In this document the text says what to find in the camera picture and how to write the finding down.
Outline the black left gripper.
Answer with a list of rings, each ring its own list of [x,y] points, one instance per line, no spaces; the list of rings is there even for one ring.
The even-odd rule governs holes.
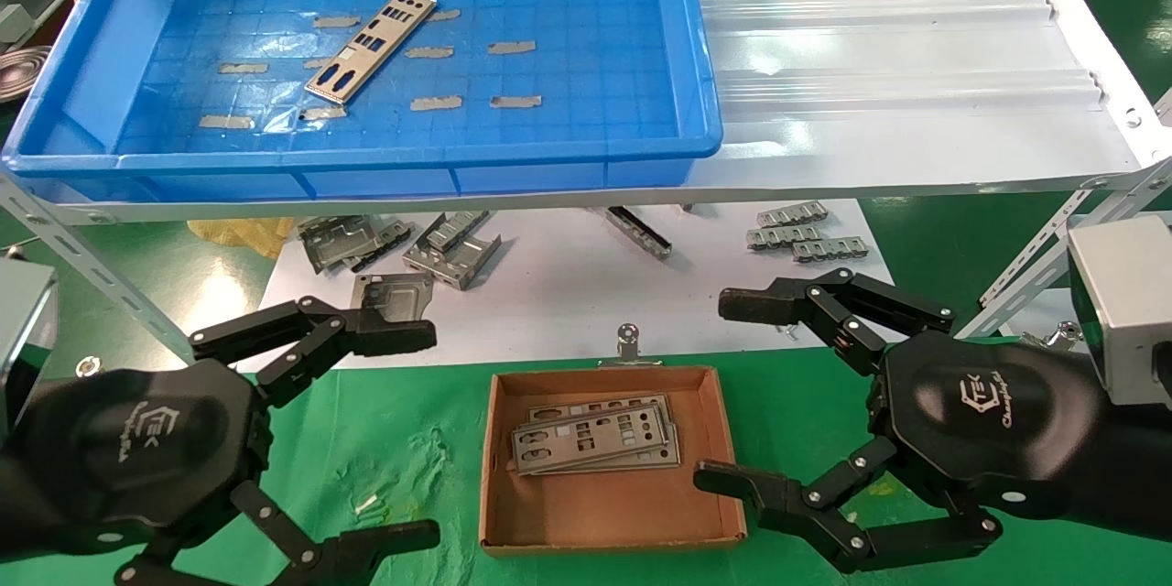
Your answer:
[[[149,543],[116,585],[222,585],[172,563],[239,512],[288,560],[272,585],[369,585],[386,558],[440,544],[430,519],[311,541],[255,484],[272,441],[255,388],[211,361],[40,383],[14,427],[14,556]]]

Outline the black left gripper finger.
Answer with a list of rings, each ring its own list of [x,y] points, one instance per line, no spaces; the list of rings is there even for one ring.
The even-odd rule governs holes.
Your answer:
[[[292,299],[190,336],[195,357],[219,364],[281,350],[255,374],[255,390],[270,407],[288,404],[347,355],[409,355],[435,345],[431,320],[386,320],[380,311],[339,309],[318,298]]]

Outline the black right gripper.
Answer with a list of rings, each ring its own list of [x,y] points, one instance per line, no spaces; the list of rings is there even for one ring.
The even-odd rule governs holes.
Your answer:
[[[857,374],[875,374],[868,428],[887,440],[867,441],[812,485],[732,462],[691,470],[696,489],[747,503],[758,527],[800,537],[841,574],[976,557],[1002,534],[980,506],[1070,518],[1091,495],[1081,469],[1109,398],[1084,355],[947,338],[953,312],[847,268],[722,289],[718,315],[804,323]],[[884,353],[867,320],[913,338]],[[841,506],[888,470],[947,516],[870,530],[850,522]]]

